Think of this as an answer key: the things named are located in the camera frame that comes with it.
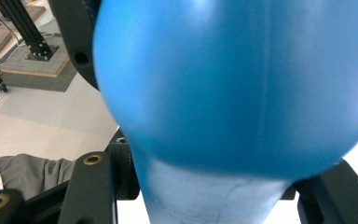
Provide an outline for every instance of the white floor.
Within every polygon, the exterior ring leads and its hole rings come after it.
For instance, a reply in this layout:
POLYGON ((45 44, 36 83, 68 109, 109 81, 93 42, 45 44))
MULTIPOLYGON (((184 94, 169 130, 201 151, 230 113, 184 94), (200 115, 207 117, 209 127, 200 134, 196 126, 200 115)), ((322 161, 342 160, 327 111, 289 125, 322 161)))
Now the white floor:
MULTIPOLYGON (((45 13, 37 26, 51 18, 45 13)), ((116 127, 101 94, 80 75, 67 92, 9 87, 0 96, 0 156, 28 153, 75 160, 87 152, 104 150, 116 127)), ((358 174, 358 145, 346 159, 358 174)), ((142 197, 119 202, 118 210, 119 223, 149 223, 142 197)), ((296 201, 278 202, 265 223, 299 223, 296 201)))

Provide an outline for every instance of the floor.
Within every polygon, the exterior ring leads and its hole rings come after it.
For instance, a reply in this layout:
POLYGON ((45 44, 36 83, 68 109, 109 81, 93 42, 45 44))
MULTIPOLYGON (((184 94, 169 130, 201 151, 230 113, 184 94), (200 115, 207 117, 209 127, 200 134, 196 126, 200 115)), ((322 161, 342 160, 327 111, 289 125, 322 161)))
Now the floor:
MULTIPOLYGON (((38 4, 48 7, 43 0, 38 4)), ((52 19, 47 12, 36 26, 52 19)), ((80 75, 75 76, 67 92, 8 88, 9 92, 0 96, 0 156, 28 153, 52 160, 75 160, 85 153, 104 150, 117 128, 101 94, 80 75)), ((346 159, 358 174, 358 145, 346 159)), ((142 197, 135 202, 119 202, 118 217, 119 223, 149 223, 142 197)), ((296 201, 279 202, 265 223, 299 223, 296 201)))

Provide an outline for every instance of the black cable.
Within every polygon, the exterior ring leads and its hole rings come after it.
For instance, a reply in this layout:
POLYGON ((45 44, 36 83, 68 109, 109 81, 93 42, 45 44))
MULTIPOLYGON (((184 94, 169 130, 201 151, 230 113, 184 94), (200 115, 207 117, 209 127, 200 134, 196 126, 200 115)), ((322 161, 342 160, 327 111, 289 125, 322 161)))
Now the black cable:
POLYGON ((6 26, 6 28, 14 35, 14 37, 17 39, 17 43, 20 45, 20 40, 17 38, 17 36, 14 34, 14 32, 8 28, 8 26, 0 19, 0 22, 2 22, 2 24, 4 24, 6 26))

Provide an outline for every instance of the blue object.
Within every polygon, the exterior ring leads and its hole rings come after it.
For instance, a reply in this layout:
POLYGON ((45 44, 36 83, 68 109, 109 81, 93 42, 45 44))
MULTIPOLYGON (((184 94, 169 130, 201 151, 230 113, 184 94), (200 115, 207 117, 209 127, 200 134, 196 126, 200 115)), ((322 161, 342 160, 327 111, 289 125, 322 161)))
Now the blue object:
POLYGON ((93 54, 153 223, 260 222, 358 142, 358 1, 103 1, 93 54))

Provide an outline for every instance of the gray sleeve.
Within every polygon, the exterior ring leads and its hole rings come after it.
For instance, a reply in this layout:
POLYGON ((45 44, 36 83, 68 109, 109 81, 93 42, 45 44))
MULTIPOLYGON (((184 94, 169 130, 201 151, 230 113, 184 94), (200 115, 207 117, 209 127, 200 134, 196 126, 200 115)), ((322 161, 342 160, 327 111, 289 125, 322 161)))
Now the gray sleeve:
POLYGON ((69 180, 74 166, 74 161, 50 161, 26 154, 0 158, 4 189, 18 189, 25 200, 69 180))

